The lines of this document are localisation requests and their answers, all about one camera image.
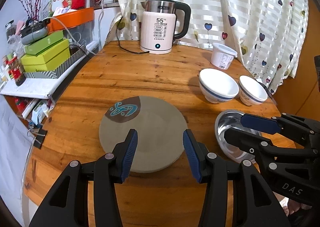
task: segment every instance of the kettle spout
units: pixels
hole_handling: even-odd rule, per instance
[[[146,4],[147,4],[147,1],[142,1],[141,2],[141,5],[142,5],[143,9],[146,9]]]

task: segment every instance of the orange box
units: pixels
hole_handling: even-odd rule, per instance
[[[65,26],[70,29],[76,26],[79,26],[83,23],[93,21],[94,19],[94,10],[92,8],[85,8],[76,10],[73,12],[61,14],[56,16],[58,20],[60,20]],[[57,20],[50,19],[50,23],[48,24],[49,32],[54,32],[58,30],[64,30],[65,28],[58,22]]]

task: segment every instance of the stainless steel bowl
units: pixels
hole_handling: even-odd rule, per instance
[[[244,152],[238,147],[228,144],[224,139],[224,132],[230,127],[261,136],[261,133],[259,131],[249,129],[241,125],[240,118],[242,115],[244,115],[244,113],[237,110],[226,110],[220,113],[214,125],[216,139],[223,153],[225,153],[228,158],[237,163],[240,163],[244,159],[250,160],[252,163],[255,163],[254,155]]]

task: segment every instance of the blue stripe on bowl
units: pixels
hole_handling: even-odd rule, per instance
[[[232,100],[234,97],[223,97],[223,96],[220,96],[214,92],[212,92],[211,90],[209,90],[207,87],[204,86],[204,84],[201,82],[201,80],[199,80],[199,83],[201,84],[201,86],[210,94],[212,94],[213,96],[216,96],[218,98],[221,98],[221,99],[224,99],[224,100]]]
[[[241,86],[241,84],[239,84],[239,87],[241,88],[241,90],[242,90],[247,96],[249,96],[252,100],[256,101],[257,103],[263,103],[263,102],[264,102],[264,101],[257,100],[257,99],[254,98],[252,95],[250,95],[246,90],[243,89],[243,87]]]

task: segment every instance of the wooden tabletop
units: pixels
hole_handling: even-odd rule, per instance
[[[140,51],[138,41],[122,41],[122,46]],[[104,151],[99,141],[99,125],[105,112],[117,101],[133,96],[153,96],[176,106],[184,115],[197,141],[210,152],[227,159],[215,139],[214,122],[226,109],[237,109],[265,117],[279,116],[268,99],[259,106],[245,106],[239,99],[222,104],[205,100],[198,74],[210,64],[211,52],[175,45],[164,55],[134,55],[109,43],[78,73],[63,93],[45,123],[48,130],[41,150],[33,149],[29,160],[25,194],[39,205],[57,177],[72,160],[95,161]],[[225,71],[238,81],[249,75],[234,60]],[[266,135],[281,147],[294,143],[280,135]],[[93,184],[89,183],[89,224],[95,226]],[[205,184],[192,177],[183,153],[170,167],[150,174],[130,173],[124,184],[116,185],[123,226],[198,226],[204,202]],[[232,222],[232,183],[228,188],[227,226]]]

